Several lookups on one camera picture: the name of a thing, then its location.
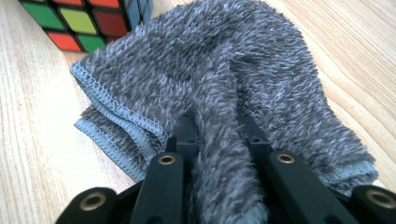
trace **gray fuzzy cloth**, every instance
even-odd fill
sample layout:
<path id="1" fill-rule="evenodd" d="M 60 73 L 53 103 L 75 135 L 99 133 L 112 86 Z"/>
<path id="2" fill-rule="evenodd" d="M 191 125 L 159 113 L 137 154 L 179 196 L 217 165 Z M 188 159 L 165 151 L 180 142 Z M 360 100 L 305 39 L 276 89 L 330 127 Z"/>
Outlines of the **gray fuzzy cloth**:
<path id="1" fill-rule="evenodd" d="M 178 118 L 196 114 L 190 223 L 267 219 L 238 134 L 238 106 L 274 150 L 301 156 L 326 186 L 348 194 L 377 178 L 373 157 L 327 105 L 301 33 L 264 2 L 176 7 L 89 54 L 71 73 L 92 101 L 76 126 L 135 181 L 164 151 Z"/>

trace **wooden table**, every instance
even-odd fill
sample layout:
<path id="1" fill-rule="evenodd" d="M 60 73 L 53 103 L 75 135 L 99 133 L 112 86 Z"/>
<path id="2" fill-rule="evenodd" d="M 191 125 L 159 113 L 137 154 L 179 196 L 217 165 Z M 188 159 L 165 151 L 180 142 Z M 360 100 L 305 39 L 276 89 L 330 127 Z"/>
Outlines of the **wooden table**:
<path id="1" fill-rule="evenodd" d="M 190 0 L 154 1 L 153 16 Z M 396 191 L 394 1 L 267 0 L 294 22 L 329 105 L 376 157 Z M 134 182 L 74 126 L 89 101 L 62 52 L 16 0 L 0 1 L 0 223 L 53 223 L 78 193 Z"/>

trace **black plastic part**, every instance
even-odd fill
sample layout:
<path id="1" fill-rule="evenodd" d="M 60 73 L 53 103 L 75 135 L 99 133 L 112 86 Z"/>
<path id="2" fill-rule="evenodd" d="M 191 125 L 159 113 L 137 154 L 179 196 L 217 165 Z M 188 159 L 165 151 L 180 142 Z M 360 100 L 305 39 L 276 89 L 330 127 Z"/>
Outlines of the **black plastic part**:
<path id="1" fill-rule="evenodd" d="M 131 224 L 183 223 L 183 159 L 172 152 L 155 156 L 137 197 Z"/>
<path id="2" fill-rule="evenodd" d="M 376 186 L 354 188 L 349 208 L 360 223 L 396 223 L 396 194 L 386 189 Z"/>
<path id="3" fill-rule="evenodd" d="M 247 142 L 253 162 L 262 171 L 270 153 L 273 152 L 271 144 L 265 132 L 246 111 L 238 109 L 237 120 L 241 126 L 241 134 Z"/>
<path id="4" fill-rule="evenodd" d="M 300 158 L 273 152 L 266 172 L 292 223 L 358 223 Z"/>
<path id="5" fill-rule="evenodd" d="M 131 218 L 131 214 L 134 211 L 134 205 L 136 203 L 137 196 L 139 195 L 142 184 L 143 181 L 140 181 L 118 195 L 118 199 L 119 199 L 119 202 L 117 203 L 118 222 L 112 222 L 112 223 L 120 223 L 120 224 L 129 223 L 129 219 Z"/>
<path id="6" fill-rule="evenodd" d="M 118 202 L 112 189 L 88 189 L 76 196 L 56 221 L 57 224 L 114 223 Z"/>
<path id="7" fill-rule="evenodd" d="M 198 155 L 198 128 L 195 123 L 195 116 L 187 112 L 179 119 L 177 128 L 176 153 L 184 160 L 184 168 L 189 172 Z"/>

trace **stitched hem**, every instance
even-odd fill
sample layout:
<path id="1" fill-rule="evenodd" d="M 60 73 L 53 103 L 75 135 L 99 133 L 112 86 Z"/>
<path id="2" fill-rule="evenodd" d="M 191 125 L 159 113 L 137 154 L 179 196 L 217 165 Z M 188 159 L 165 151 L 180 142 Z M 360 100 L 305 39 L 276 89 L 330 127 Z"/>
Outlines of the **stitched hem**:
<path id="1" fill-rule="evenodd" d="M 110 137 L 100 131 L 92 122 L 79 119 L 75 123 L 75 126 L 80 131 L 87 134 L 96 145 L 98 145 L 106 155 L 125 172 L 125 174 L 132 178 L 134 182 L 139 182 L 145 178 L 145 172 L 138 168 L 135 163 L 110 140 Z"/>
<path id="2" fill-rule="evenodd" d="M 364 180 L 359 184 L 366 185 L 378 178 L 378 172 L 370 162 L 359 161 L 346 166 L 337 167 L 332 172 L 319 175 L 318 177 L 326 186 L 333 186 L 357 176 L 365 176 Z M 341 192 L 345 195 L 349 195 L 352 192 L 352 189 Z"/>
<path id="3" fill-rule="evenodd" d="M 131 136 L 132 140 L 134 140 L 134 142 L 136 143 L 137 148 L 139 148 L 139 151 L 142 153 L 143 158 L 147 163 L 149 163 L 151 159 L 156 155 L 156 153 L 152 148 L 151 143 L 149 142 L 149 138 L 146 136 L 143 130 L 135 123 L 132 123 L 112 113 L 107 107 L 99 102 L 97 98 L 94 97 L 92 91 L 85 88 L 84 85 L 79 82 L 79 80 L 78 84 L 85 91 L 85 94 L 88 96 L 88 98 L 91 99 L 93 105 L 100 113 L 102 113 L 105 117 L 107 117 L 114 123 L 121 126 L 121 128 L 124 129 L 125 132 L 127 132 Z"/>
<path id="4" fill-rule="evenodd" d="M 89 91 L 92 93 L 91 96 L 88 97 L 94 104 L 100 102 L 117 116 L 129 120 L 132 123 L 154 133 L 160 140 L 163 149 L 166 148 L 168 134 L 160 124 L 123 105 L 120 105 L 120 103 L 116 101 L 84 67 L 81 66 L 81 64 L 73 64 L 70 68 L 70 72 L 77 80 L 79 80 L 78 84 L 86 93 Z"/>

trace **fabric edge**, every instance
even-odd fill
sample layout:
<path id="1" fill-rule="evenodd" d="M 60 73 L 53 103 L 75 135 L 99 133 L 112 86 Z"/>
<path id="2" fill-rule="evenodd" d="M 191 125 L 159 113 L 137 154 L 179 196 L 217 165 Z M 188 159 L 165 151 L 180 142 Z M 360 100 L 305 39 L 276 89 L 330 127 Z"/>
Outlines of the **fabric edge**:
<path id="1" fill-rule="evenodd" d="M 323 184 L 328 187 L 336 186 L 340 182 L 348 180 L 350 178 L 362 177 L 363 180 L 359 181 L 359 185 L 367 185 L 373 183 L 378 179 L 378 172 L 374 165 L 368 161 L 354 162 L 346 166 L 337 167 L 332 172 L 318 175 L 318 178 Z M 337 189 L 345 195 L 350 195 L 352 189 L 342 190 Z"/>
<path id="2" fill-rule="evenodd" d="M 92 102 L 93 98 L 95 98 L 96 102 L 100 102 L 119 117 L 127 119 L 132 123 L 148 130 L 149 132 L 154 133 L 160 140 L 163 148 L 166 148 L 168 134 L 160 124 L 120 105 L 120 103 L 111 97 L 106 89 L 99 82 L 97 82 L 80 63 L 74 63 L 70 67 L 70 72 L 78 80 L 78 84 L 87 95 L 89 91 L 92 93 L 90 97 Z"/>
<path id="3" fill-rule="evenodd" d="M 79 119 L 75 123 L 75 127 L 87 134 L 125 174 L 132 178 L 133 181 L 139 182 L 144 179 L 145 172 L 140 170 L 130 159 L 128 159 L 128 157 L 114 145 L 110 138 L 101 132 L 93 123 L 85 119 Z"/>

